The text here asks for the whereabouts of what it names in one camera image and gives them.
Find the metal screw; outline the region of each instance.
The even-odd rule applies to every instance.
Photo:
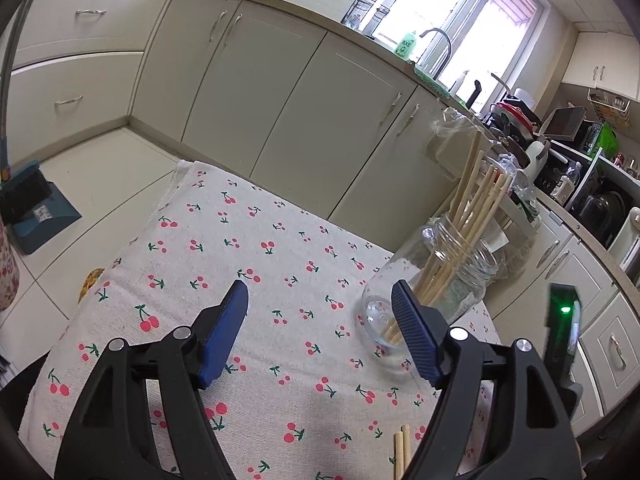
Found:
[[[469,337],[469,332],[467,332],[464,328],[460,328],[459,326],[457,326],[449,330],[449,335],[457,341],[464,341],[467,337]]]
[[[109,350],[112,352],[117,352],[118,350],[122,350],[124,348],[124,341],[120,338],[112,339],[109,341]]]
[[[531,343],[529,341],[527,341],[526,339],[518,339],[516,341],[516,346],[517,346],[518,350],[520,350],[522,352],[528,352],[529,350],[531,350],[533,348]]]
[[[188,326],[179,326],[174,330],[174,337],[176,339],[187,339],[191,335],[191,330]]]

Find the dish rack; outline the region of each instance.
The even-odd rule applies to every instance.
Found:
[[[589,88],[587,99],[600,122],[609,123],[614,129],[626,129],[631,125],[629,118],[631,99],[597,88]]]

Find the floral cloth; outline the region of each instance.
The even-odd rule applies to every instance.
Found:
[[[410,355],[388,352],[364,330],[363,286],[389,257],[225,171],[182,162],[156,213],[50,352],[20,438],[53,474],[74,402],[107,342],[160,339],[240,279],[248,315],[222,377],[202,392],[236,477],[386,480],[394,432],[409,424],[415,450],[438,397]],[[459,324],[498,341],[483,304]],[[148,397],[162,466],[178,472],[154,383]],[[482,387],[461,470],[479,452],[490,400]]]

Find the drawer handle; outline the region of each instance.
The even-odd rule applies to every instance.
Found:
[[[620,349],[620,345],[616,341],[616,337],[613,334],[611,334],[610,340],[613,343],[613,346],[615,346],[615,348],[616,348],[616,353],[618,354],[618,357],[620,358],[620,362],[622,363],[622,369],[624,370],[626,368],[626,361],[625,361],[625,358],[622,357],[622,350]]]
[[[564,253],[562,253],[562,256],[560,256],[556,261],[554,261],[554,264],[546,273],[545,280],[548,280],[549,276],[551,276],[551,274],[558,268],[558,266],[564,261],[564,259],[569,255],[570,252],[571,251],[566,250]]]
[[[220,20],[222,20],[222,18],[225,17],[225,14],[226,14],[226,10],[223,10],[222,12],[220,12],[220,15],[218,16],[218,19],[213,24],[213,27],[211,27],[211,32],[209,33],[209,43],[211,43],[213,41],[213,31],[216,30],[216,27],[220,23]]]
[[[76,10],[76,16],[78,14],[99,14],[101,16],[106,13],[107,13],[106,10],[96,10],[96,9]]]
[[[240,18],[242,18],[242,14],[238,14],[238,16],[236,17],[236,20],[231,24],[231,27],[229,27],[229,32],[226,34],[226,38],[225,38],[225,47],[229,44],[229,38],[231,37],[231,33],[234,30],[234,27],[236,26],[236,23],[240,21]]]
[[[540,261],[538,262],[538,264],[536,265],[536,269],[540,268],[540,265],[542,265],[545,260],[549,257],[549,255],[553,252],[553,250],[558,247],[558,244],[560,243],[560,240],[556,240],[555,242],[553,242],[551,245],[549,245],[548,248],[546,248],[546,251],[544,252],[544,254],[542,254],[542,256],[540,256]]]
[[[400,130],[398,133],[396,133],[396,137],[400,137],[402,135],[402,133],[407,129],[409,124],[411,124],[413,122],[415,115],[418,113],[418,110],[420,110],[420,105],[419,104],[415,105],[414,113],[412,113],[409,116],[409,118],[406,120],[406,122],[404,123],[404,126],[402,127],[402,130]]]
[[[81,101],[83,98],[83,96],[78,96],[78,97],[74,97],[73,99],[67,99],[66,101],[56,101],[54,106],[58,107],[60,105],[69,105],[71,103],[77,103],[78,101]]]
[[[389,115],[391,115],[391,112],[393,112],[396,109],[396,105],[398,104],[398,101],[400,100],[401,97],[402,97],[402,92],[398,92],[398,95],[396,96],[396,100],[391,103],[389,110],[386,111],[385,116],[380,121],[381,126],[382,126],[382,123],[386,121],[386,118],[388,118]]]

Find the faucet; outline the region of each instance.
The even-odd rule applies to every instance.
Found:
[[[453,46],[451,45],[451,40],[449,39],[449,36],[447,36],[447,33],[444,30],[442,30],[441,28],[430,28],[429,30],[425,30],[420,35],[420,37],[424,38],[430,32],[439,32],[440,34],[442,34],[444,36],[444,39],[447,41],[447,55],[445,56],[444,61],[440,64],[440,66],[438,67],[436,72],[433,74],[433,78],[437,79],[437,78],[439,78],[440,74],[444,70],[444,67],[446,67],[447,63],[451,59],[451,54],[453,53]]]

